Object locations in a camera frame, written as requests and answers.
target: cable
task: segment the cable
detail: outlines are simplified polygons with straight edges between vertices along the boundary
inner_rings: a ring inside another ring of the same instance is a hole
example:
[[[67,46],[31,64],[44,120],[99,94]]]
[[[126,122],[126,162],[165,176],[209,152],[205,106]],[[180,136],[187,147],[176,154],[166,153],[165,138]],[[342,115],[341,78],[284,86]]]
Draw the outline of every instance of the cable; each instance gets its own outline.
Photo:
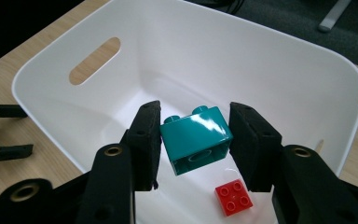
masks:
[[[234,9],[232,9],[232,11],[231,12],[229,12],[229,10],[230,10],[230,8],[231,8],[231,6],[232,6],[232,4],[228,7],[228,9],[227,9],[227,13],[229,13],[229,14],[231,14],[231,15],[235,15],[235,14],[237,14],[237,12],[241,9],[241,7],[242,7],[242,5],[243,5],[243,3],[245,2],[245,0],[238,0],[237,1],[237,5],[234,7]]]
[[[235,0],[190,0],[189,2],[204,7],[215,8],[215,7],[226,7],[232,4],[233,2],[235,2]]]

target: lego stud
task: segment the lego stud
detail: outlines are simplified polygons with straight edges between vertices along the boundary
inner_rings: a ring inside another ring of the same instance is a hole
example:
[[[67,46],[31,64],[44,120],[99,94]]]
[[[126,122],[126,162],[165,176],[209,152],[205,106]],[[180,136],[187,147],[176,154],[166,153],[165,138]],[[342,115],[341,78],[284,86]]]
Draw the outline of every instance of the lego stud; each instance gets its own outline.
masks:
[[[200,114],[200,113],[202,113],[203,111],[206,111],[206,110],[208,110],[208,106],[201,105],[201,106],[195,108],[191,114],[192,115]]]
[[[246,206],[249,204],[249,199],[247,197],[241,197],[240,198],[240,203],[243,205],[243,206]]]
[[[180,119],[179,116],[173,115],[173,116],[167,117],[167,118],[164,120],[164,124],[170,123],[170,122],[174,122],[174,121],[179,120],[179,119]]]
[[[232,188],[236,191],[240,191],[242,189],[242,185],[239,182],[235,182]]]
[[[220,189],[220,195],[222,195],[223,197],[228,196],[228,194],[229,194],[228,188],[221,188]]]
[[[235,203],[233,203],[233,202],[227,203],[226,208],[227,208],[228,211],[231,211],[231,212],[234,211],[235,210]]]
[[[228,217],[253,206],[242,182],[237,179],[214,190],[223,213]]]
[[[34,197],[38,191],[39,185],[37,185],[36,183],[29,183],[16,189],[10,195],[10,200],[13,203],[20,203]]]

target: wooden table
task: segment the wooden table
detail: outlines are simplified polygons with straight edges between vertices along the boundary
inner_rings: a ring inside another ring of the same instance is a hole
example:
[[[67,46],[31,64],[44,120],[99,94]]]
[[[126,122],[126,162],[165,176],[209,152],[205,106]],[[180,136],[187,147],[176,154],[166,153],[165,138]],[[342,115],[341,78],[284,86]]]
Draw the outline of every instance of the wooden table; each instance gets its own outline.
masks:
[[[86,0],[0,59],[0,105],[16,104],[11,83],[18,70],[37,52],[108,0]],[[0,162],[0,193],[28,178],[46,178],[56,188],[81,172],[29,119],[0,119],[0,146],[34,144],[24,160]],[[358,131],[340,178],[358,186]]]

